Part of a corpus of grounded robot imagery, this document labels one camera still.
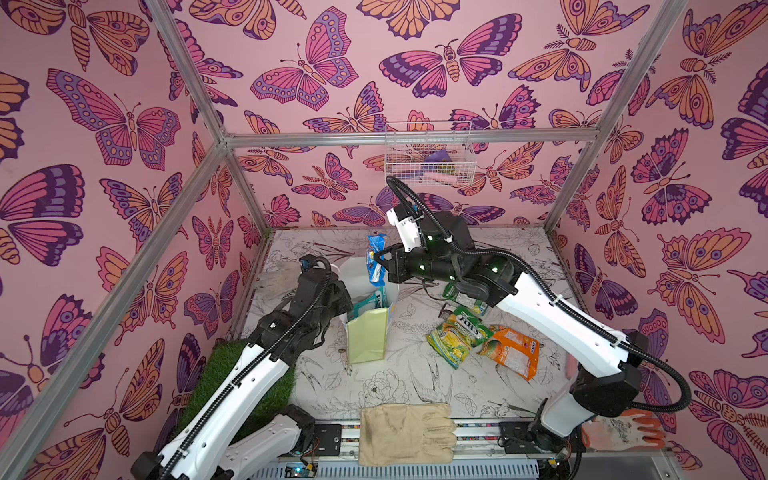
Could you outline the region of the small blue snack pack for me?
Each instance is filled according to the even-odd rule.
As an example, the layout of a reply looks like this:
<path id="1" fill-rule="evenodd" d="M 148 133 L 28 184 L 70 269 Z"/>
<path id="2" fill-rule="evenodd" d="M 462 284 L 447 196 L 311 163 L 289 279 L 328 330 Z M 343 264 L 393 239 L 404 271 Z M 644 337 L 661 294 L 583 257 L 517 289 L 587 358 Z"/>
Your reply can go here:
<path id="1" fill-rule="evenodd" d="M 385 285 L 386 270 L 377 261 L 377 255 L 385 249 L 386 242 L 386 234 L 379 233 L 368 236 L 366 268 L 369 282 L 374 287 L 383 287 Z"/>

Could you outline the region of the white paper bag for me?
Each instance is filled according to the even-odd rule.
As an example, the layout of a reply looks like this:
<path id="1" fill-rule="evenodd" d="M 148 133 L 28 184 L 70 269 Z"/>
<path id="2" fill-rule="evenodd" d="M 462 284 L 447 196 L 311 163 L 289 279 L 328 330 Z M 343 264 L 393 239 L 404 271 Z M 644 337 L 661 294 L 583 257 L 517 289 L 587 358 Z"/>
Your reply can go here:
<path id="1" fill-rule="evenodd" d="M 363 257 L 346 260 L 341 265 L 339 274 L 353 305 L 378 288 L 369 282 L 366 260 Z M 341 316 L 347 336 L 347 361 L 350 364 L 378 361 L 385 357 L 389 323 L 394 317 L 399 295 L 399 285 L 390 283 L 386 277 L 384 286 L 389 302 L 387 308 L 368 311 L 354 320 L 349 319 L 349 313 Z"/>

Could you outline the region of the yellow-green Fox's spring tea bag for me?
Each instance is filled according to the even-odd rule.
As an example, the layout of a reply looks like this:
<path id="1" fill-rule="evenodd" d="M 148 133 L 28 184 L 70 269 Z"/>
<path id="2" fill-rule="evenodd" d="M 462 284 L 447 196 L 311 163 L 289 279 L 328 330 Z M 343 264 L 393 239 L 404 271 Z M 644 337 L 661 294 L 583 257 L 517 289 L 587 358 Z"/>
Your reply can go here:
<path id="1" fill-rule="evenodd" d="M 426 335 L 426 340 L 454 370 L 493 335 L 492 330 L 465 307 L 450 310 L 444 306 L 438 317 L 441 323 Z"/>

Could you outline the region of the orange Fox's candy bag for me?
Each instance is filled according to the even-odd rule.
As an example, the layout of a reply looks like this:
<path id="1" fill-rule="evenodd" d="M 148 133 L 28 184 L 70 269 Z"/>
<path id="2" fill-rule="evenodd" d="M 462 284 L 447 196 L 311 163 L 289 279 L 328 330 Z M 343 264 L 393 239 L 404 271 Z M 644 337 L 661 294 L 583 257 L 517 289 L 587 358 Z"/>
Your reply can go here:
<path id="1" fill-rule="evenodd" d="M 490 327 L 492 336 L 481 346 L 479 354 L 504 366 L 525 380 L 538 371 L 540 343 L 509 327 Z"/>

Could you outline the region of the teal candy bag back-side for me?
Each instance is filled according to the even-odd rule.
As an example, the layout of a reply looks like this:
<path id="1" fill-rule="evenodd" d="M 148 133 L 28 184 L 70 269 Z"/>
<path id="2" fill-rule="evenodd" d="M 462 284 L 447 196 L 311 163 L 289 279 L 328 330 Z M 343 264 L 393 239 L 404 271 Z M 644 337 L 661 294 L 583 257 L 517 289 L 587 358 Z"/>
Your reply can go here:
<path id="1" fill-rule="evenodd" d="M 349 313 L 349 319 L 354 320 L 368 311 L 387 308 L 389 306 L 387 291 L 385 286 L 378 287 L 370 295 L 353 305 Z"/>

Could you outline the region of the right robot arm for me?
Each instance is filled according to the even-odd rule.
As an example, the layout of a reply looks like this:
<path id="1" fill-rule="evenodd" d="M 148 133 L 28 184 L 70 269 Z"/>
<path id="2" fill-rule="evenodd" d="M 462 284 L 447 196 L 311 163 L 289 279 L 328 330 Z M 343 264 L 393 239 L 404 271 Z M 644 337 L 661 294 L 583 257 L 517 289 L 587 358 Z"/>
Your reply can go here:
<path id="1" fill-rule="evenodd" d="M 392 283 L 411 279 L 452 282 L 458 290 L 509 313 L 544 334 L 579 363 L 574 380 L 543 401 L 518 440 L 541 452 L 575 444 L 582 425 L 596 417 L 616 418 L 627 410 L 676 413 L 692 401 L 688 382 L 647 350 L 641 334 L 626 336 L 555 294 L 525 260 L 509 251 L 475 246 L 466 221 L 434 212 L 407 184 L 386 179 L 397 204 L 387 217 L 400 240 L 374 256 Z M 640 403 L 639 367 L 648 363 L 679 386 L 674 403 Z"/>

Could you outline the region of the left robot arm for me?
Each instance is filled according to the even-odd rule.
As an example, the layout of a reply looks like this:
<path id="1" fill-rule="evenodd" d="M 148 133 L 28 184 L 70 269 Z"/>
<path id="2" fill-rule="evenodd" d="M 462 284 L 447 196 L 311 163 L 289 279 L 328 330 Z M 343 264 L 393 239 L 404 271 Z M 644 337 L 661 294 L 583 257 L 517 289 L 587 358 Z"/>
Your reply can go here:
<path id="1" fill-rule="evenodd" d="M 352 309 L 346 286 L 324 257 L 301 258 L 287 309 L 262 317 L 239 359 L 194 419 L 160 452 L 144 452 L 136 479 L 251 479 L 283 454 L 303 456 L 315 442 L 315 420 L 289 405 L 237 440 L 238 431 L 299 356 L 321 346 L 332 319 Z"/>

